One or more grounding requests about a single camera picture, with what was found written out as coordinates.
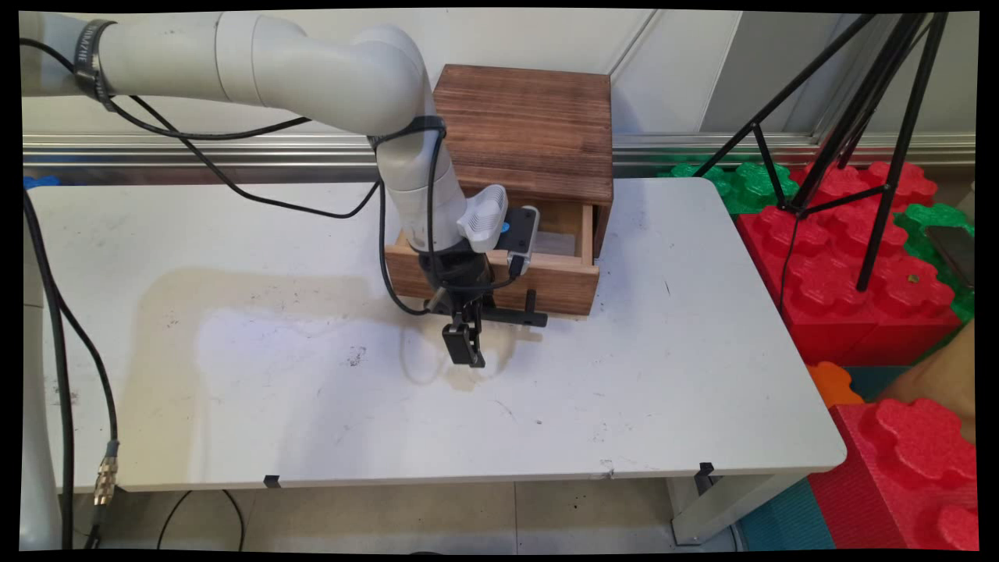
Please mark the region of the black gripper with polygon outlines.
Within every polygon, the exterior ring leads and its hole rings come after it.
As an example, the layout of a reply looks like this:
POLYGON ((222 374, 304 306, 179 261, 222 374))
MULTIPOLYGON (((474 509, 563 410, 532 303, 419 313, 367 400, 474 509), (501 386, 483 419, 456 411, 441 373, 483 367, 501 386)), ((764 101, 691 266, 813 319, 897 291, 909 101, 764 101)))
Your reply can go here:
MULTIPOLYGON (((440 282, 457 286, 485 286, 495 281, 488 256, 472 251, 468 240, 438 249, 434 256, 429 256, 427 251, 420 251, 418 264, 434 293, 438 291, 440 282)), ((479 349, 479 333, 482 330, 484 307, 496 308, 493 292, 446 292, 438 304, 432 305, 428 301, 424 301, 424 304, 431 314, 453 312, 454 307, 464 304, 460 310, 460 323, 443 326, 443 342, 454 365, 484 368, 485 359, 479 349)))

